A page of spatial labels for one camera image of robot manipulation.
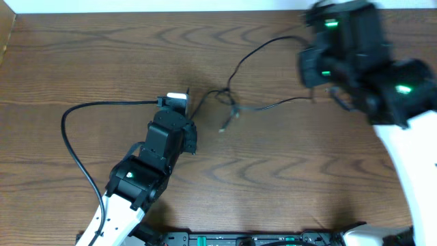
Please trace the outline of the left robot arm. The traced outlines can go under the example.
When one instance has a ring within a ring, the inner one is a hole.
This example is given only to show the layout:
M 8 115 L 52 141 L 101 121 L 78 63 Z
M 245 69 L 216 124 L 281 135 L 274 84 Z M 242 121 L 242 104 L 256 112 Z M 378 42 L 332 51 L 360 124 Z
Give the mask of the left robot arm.
M 111 170 L 102 196 L 105 211 L 96 211 L 77 245 L 121 245 L 167 188 L 179 155 L 196 148 L 193 121 L 180 110 L 158 111 L 145 141 L 134 144 Z

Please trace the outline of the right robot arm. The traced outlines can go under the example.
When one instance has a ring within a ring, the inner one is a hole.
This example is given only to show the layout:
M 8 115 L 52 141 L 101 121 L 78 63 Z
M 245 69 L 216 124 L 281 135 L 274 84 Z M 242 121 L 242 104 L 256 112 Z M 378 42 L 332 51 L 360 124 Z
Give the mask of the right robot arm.
M 406 197 L 412 226 L 362 223 L 337 245 L 436 244 L 436 77 L 421 60 L 395 61 L 377 7 L 369 1 L 318 1 L 305 14 L 315 39 L 298 58 L 302 84 L 332 83 L 350 96 L 347 111 L 363 112 L 384 144 Z

